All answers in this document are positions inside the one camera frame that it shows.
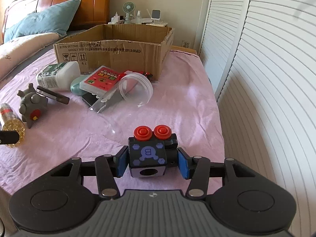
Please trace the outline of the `clear bottle gold contents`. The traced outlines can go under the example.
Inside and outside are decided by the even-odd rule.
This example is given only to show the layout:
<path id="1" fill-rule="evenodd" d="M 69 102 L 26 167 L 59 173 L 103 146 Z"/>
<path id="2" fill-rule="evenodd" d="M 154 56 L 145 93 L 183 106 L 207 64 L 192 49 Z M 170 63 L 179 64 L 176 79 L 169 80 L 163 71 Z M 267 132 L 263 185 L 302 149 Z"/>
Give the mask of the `clear bottle gold contents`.
<path id="1" fill-rule="evenodd" d="M 21 145 L 25 137 L 24 123 L 7 103 L 1 104 L 1 131 L 17 131 L 19 133 L 18 143 L 7 144 L 11 148 Z"/>

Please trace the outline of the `grey spiky robot toy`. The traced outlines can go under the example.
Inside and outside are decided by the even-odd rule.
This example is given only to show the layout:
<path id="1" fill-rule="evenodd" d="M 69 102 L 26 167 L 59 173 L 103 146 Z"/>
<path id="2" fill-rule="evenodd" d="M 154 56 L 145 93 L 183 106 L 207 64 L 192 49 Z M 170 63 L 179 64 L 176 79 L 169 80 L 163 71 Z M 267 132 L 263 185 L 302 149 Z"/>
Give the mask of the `grey spiky robot toy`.
<path id="1" fill-rule="evenodd" d="M 28 84 L 28 88 L 24 91 L 19 90 L 17 95 L 21 98 L 19 113 L 22 121 L 28 128 L 31 128 L 33 123 L 46 111 L 48 99 L 39 94 L 32 83 Z"/>

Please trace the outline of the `black cube toy red buttons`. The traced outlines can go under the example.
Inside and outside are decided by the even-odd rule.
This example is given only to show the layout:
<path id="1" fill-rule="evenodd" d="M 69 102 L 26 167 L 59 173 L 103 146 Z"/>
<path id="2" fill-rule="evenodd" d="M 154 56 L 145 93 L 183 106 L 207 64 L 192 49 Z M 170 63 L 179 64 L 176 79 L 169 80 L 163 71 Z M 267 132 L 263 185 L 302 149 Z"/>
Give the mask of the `black cube toy red buttons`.
<path id="1" fill-rule="evenodd" d="M 169 126 L 157 125 L 153 130 L 138 126 L 128 147 L 133 178 L 163 176 L 167 168 L 178 165 L 178 140 Z"/>

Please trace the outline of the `black digital timer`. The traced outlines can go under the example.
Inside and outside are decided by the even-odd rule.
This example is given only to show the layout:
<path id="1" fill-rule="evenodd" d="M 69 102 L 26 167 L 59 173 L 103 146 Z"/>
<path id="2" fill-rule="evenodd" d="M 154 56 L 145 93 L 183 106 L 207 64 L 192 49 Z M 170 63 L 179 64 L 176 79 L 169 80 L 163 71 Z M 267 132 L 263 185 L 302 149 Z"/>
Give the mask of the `black digital timer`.
<path id="1" fill-rule="evenodd" d="M 97 98 L 96 95 L 91 93 L 84 94 L 81 99 L 88 105 L 91 111 L 101 113 L 105 109 L 114 107 L 117 103 L 123 100 L 122 96 L 114 92 L 111 96 L 107 96 L 103 99 Z"/>

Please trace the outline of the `teal egg-shaped case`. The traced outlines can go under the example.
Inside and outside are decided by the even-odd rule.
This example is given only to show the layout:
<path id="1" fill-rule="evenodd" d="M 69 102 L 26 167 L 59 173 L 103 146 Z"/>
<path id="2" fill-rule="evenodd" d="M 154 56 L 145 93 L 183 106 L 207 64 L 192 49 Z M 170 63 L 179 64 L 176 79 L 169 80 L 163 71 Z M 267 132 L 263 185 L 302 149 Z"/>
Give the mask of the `teal egg-shaped case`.
<path id="1" fill-rule="evenodd" d="M 82 90 L 80 88 L 80 83 L 85 80 L 87 78 L 86 75 L 81 75 L 79 76 L 78 78 L 74 79 L 71 84 L 70 84 L 70 91 L 71 93 L 73 93 L 74 95 L 77 95 L 77 96 L 83 96 L 87 93 L 90 94 L 90 92 L 88 91 L 85 91 L 85 90 Z"/>

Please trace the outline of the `white green medical bottle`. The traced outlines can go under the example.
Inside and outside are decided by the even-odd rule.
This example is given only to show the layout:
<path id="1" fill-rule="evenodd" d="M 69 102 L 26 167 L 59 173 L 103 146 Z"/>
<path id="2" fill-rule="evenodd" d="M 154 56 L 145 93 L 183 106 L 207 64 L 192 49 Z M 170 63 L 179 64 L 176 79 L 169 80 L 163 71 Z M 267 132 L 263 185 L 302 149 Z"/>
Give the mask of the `white green medical bottle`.
<path id="1" fill-rule="evenodd" d="M 80 76 L 78 62 L 47 65 L 36 76 L 38 86 L 52 91 L 70 91 L 71 83 Z"/>

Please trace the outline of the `clear plastic cup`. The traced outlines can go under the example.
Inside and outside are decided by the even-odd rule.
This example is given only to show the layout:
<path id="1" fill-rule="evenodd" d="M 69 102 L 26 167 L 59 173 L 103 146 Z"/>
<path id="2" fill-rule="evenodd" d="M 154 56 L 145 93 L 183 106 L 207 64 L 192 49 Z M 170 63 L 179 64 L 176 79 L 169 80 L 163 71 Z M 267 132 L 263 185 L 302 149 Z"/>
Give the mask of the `clear plastic cup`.
<path id="1" fill-rule="evenodd" d="M 153 96 L 153 86 L 146 76 L 132 72 L 122 77 L 118 83 L 122 98 L 129 104 L 143 106 Z"/>

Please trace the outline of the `red label plastic card case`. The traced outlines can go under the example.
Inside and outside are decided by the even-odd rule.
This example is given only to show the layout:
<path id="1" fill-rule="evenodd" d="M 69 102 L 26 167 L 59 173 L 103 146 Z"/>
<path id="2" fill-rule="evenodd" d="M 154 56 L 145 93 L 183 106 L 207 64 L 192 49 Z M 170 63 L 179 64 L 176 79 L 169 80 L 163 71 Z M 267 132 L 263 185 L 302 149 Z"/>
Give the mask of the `red label plastic card case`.
<path id="1" fill-rule="evenodd" d="M 122 78 L 122 74 L 106 66 L 100 66 L 92 74 L 80 82 L 79 88 L 97 96 L 103 96 L 114 88 Z"/>

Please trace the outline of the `red fire truck toy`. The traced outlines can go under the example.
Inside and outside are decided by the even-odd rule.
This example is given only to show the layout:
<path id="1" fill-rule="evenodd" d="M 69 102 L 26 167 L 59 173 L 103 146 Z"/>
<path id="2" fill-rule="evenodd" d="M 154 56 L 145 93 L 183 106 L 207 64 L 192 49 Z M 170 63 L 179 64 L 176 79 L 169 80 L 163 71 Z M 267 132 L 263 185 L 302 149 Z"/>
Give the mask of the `red fire truck toy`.
<path id="1" fill-rule="evenodd" d="M 145 76 L 148 80 L 150 80 L 153 77 L 153 75 L 151 73 L 148 73 L 145 71 L 129 71 L 128 70 L 128 71 L 125 71 L 125 72 L 119 74 L 118 80 L 121 80 L 124 76 L 131 74 L 131 73 L 139 73 L 139 74 Z"/>

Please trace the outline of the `pink bed sheet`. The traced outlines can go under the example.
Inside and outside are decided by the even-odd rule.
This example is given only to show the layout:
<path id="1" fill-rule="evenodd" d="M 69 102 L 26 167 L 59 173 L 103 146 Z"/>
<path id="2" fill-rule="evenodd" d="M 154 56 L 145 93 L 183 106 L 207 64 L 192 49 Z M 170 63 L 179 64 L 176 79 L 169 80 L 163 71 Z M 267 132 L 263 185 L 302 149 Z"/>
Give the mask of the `pink bed sheet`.
<path id="1" fill-rule="evenodd" d="M 67 93 L 67 105 L 49 101 L 47 111 L 25 131 L 21 145 L 1 146 L 1 188 L 13 194 L 71 157 L 93 161 L 115 154 L 136 127 L 167 125 L 190 156 L 224 160 L 224 140 L 213 89 L 200 58 L 172 50 L 143 106 L 121 101 L 102 113 Z"/>

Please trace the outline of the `blue pillow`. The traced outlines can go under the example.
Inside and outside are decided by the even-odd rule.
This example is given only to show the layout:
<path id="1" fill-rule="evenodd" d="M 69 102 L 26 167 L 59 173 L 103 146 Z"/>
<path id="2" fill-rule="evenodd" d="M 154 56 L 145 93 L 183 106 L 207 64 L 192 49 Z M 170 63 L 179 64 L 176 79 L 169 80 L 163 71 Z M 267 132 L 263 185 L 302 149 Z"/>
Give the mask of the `blue pillow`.
<path id="1" fill-rule="evenodd" d="M 28 14 L 5 31 L 4 42 L 42 33 L 56 33 L 60 37 L 66 36 L 80 3 L 81 0 L 68 0 L 52 5 L 41 12 Z"/>

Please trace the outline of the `white power adapter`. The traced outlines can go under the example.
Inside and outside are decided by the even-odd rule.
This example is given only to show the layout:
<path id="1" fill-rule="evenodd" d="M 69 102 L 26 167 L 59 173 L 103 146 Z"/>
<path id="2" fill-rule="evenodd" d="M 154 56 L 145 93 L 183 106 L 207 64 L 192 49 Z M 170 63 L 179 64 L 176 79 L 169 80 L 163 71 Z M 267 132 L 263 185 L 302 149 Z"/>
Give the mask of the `white power adapter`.
<path id="1" fill-rule="evenodd" d="M 120 16 L 117 12 L 115 15 L 111 18 L 111 21 L 108 22 L 109 25 L 118 25 L 122 24 L 124 22 L 124 17 Z"/>

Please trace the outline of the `clear spray bottle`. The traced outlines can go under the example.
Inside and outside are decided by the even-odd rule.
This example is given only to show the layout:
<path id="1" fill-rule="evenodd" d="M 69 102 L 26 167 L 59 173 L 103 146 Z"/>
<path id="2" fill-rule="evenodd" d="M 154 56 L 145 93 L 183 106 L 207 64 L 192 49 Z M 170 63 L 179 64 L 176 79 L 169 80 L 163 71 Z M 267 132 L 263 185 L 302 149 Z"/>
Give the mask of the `clear spray bottle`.
<path id="1" fill-rule="evenodd" d="M 135 17 L 135 24 L 141 25 L 142 24 L 142 17 L 141 17 L 141 11 L 137 11 L 137 15 Z"/>

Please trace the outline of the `wooden headboard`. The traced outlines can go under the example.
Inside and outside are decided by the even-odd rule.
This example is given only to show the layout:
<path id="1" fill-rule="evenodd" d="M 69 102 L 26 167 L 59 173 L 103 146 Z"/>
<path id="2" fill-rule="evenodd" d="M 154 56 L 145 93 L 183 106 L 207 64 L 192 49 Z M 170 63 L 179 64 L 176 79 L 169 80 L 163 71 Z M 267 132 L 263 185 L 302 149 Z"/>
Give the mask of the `wooden headboard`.
<path id="1" fill-rule="evenodd" d="M 5 30 L 16 24 L 27 14 L 41 12 L 48 7 L 68 0 L 15 0 L 3 14 L 2 37 Z M 89 29 L 109 20 L 110 0 L 81 0 L 79 8 L 72 20 L 70 30 Z"/>

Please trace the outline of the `green desk fan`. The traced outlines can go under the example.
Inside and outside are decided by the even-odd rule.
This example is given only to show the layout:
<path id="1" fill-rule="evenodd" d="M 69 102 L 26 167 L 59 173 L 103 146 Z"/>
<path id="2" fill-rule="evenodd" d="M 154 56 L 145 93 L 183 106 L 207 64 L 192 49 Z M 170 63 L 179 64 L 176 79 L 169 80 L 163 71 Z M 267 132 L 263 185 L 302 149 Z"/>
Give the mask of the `green desk fan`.
<path id="1" fill-rule="evenodd" d="M 131 20 L 134 18 L 134 15 L 132 14 L 135 10 L 135 4 L 132 2 L 126 2 L 123 5 L 123 12 L 126 13 L 124 23 L 130 24 Z"/>

